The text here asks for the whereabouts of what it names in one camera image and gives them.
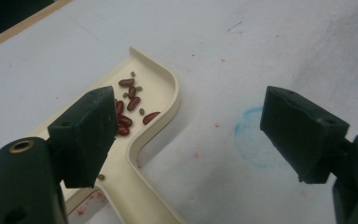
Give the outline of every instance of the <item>cream plastic tray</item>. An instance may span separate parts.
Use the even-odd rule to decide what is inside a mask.
[[[142,101],[132,112],[124,108],[123,114],[133,121],[131,133],[117,137],[101,170],[105,179],[97,179],[95,186],[103,191],[123,223],[185,223],[142,177],[137,164],[141,148],[172,120],[179,108],[179,86],[176,77],[140,51],[130,48],[130,56],[126,60],[84,93],[111,85],[115,90],[115,97],[121,100],[122,94],[128,91],[128,88],[119,87],[118,82],[131,78],[131,71],[136,74],[135,86],[143,87],[143,90],[137,93]],[[82,95],[27,135],[48,139],[48,125]],[[155,111],[160,111],[160,114],[147,125],[143,125],[139,108],[143,108],[145,114]],[[62,183],[62,191],[69,214],[95,189],[66,189]]]

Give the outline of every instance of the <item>white table surface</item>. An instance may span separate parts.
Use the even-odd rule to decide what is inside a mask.
[[[181,108],[142,172],[188,223],[335,223],[326,185],[297,181],[259,131],[268,85],[358,134],[358,1],[74,0],[0,45],[0,147],[140,49],[173,71]]]

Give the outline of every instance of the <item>bean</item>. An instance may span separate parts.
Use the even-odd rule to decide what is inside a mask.
[[[129,127],[127,127],[124,124],[118,124],[118,132],[117,132],[118,135],[126,136],[129,135],[129,133],[130,133]]]
[[[139,103],[141,103],[141,98],[139,98],[139,97],[137,97],[137,96],[133,97],[133,98],[130,100],[130,102],[127,104],[127,110],[128,110],[128,111],[134,110],[135,107],[136,107]]]
[[[144,117],[144,119],[142,120],[142,122],[144,123],[144,125],[148,124],[150,121],[152,121],[157,115],[159,114],[159,112],[153,112],[150,113],[148,115],[146,115]]]
[[[129,87],[129,86],[132,86],[133,83],[135,83],[135,78],[121,79],[121,80],[118,82],[118,85],[119,85],[120,87]]]
[[[123,101],[117,101],[116,102],[116,114],[121,114],[123,113],[123,109],[124,109],[124,102]]]
[[[129,98],[132,99],[136,95],[136,88],[134,86],[129,87]]]
[[[120,115],[120,114],[117,115],[117,122],[119,124],[124,124],[129,128],[130,128],[130,126],[132,126],[132,119],[130,119],[130,118],[124,116],[124,115]]]

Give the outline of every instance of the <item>blue stain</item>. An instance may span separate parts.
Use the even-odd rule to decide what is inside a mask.
[[[255,107],[242,113],[235,126],[235,147],[245,161],[258,168],[282,168],[288,164],[260,131],[263,107]]]

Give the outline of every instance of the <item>kidney bean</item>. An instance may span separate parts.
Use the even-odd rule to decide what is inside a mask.
[[[159,112],[153,112],[150,113],[148,115],[146,115],[144,117],[144,119],[142,120],[142,122],[144,123],[144,125],[148,124],[150,121],[152,121],[157,115],[159,114]]]
[[[116,102],[116,114],[121,114],[123,113],[123,109],[124,109],[124,102],[123,101],[117,101]]]
[[[136,95],[136,88],[134,86],[129,87],[129,98],[132,99]]]
[[[119,124],[124,124],[129,128],[130,128],[130,126],[132,126],[132,119],[130,119],[130,118],[124,116],[124,115],[120,115],[120,114],[117,115],[117,122]]]
[[[121,87],[129,87],[129,86],[132,86],[133,83],[135,83],[135,78],[121,79],[118,82],[118,85]]]
[[[135,107],[141,103],[141,98],[139,98],[138,96],[133,97],[130,102],[127,104],[127,110],[128,111],[132,111],[135,109]]]
[[[129,133],[130,133],[129,127],[127,127],[124,124],[118,124],[118,132],[117,132],[118,135],[126,136],[129,135]]]

